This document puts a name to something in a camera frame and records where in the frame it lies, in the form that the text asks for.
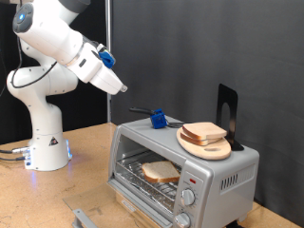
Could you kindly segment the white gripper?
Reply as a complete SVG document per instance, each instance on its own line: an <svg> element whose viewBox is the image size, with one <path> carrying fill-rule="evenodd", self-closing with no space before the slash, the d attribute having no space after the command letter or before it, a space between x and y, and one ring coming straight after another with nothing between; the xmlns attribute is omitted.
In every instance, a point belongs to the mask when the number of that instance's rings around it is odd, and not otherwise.
<svg viewBox="0 0 304 228"><path fill-rule="evenodd" d="M102 66L90 82L111 95L116 95L120 91L125 93L128 90L128 87L122 83L114 71L106 66Z"/></svg>

